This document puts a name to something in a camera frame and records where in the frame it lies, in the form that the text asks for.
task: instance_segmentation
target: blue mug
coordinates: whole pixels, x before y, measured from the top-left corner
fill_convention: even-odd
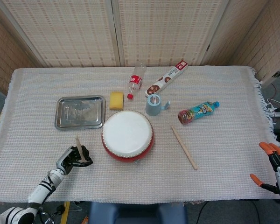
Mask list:
[[[170,105],[168,101],[164,106],[161,106],[161,98],[157,94],[152,94],[147,98],[145,111],[150,116],[156,116],[160,111],[166,110]]]

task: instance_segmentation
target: drum head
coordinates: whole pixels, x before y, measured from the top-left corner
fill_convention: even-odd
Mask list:
[[[134,157],[144,152],[153,138],[148,119],[135,111],[121,111],[111,116],[102,131],[103,144],[119,157]]]

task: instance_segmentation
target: mug handle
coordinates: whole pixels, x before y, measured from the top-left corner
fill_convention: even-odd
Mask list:
[[[169,106],[170,106],[170,101],[168,101],[164,106],[161,106],[161,110],[164,111],[168,109]]]

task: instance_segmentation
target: plastic bottle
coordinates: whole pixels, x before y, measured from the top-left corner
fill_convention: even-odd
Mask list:
[[[178,113],[178,119],[183,125],[186,125],[197,118],[212,114],[215,108],[219,106],[220,104],[218,101],[214,103],[205,102],[188,110],[180,111]]]
[[[141,87],[142,79],[146,71],[146,65],[143,62],[136,64],[133,74],[131,75],[129,82],[129,94],[128,99],[133,99],[137,90]]]

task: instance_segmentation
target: red bottle cap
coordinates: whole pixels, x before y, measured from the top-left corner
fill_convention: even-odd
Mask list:
[[[132,94],[128,94],[128,95],[127,95],[127,98],[128,98],[128,99],[133,99],[133,95],[132,95]]]

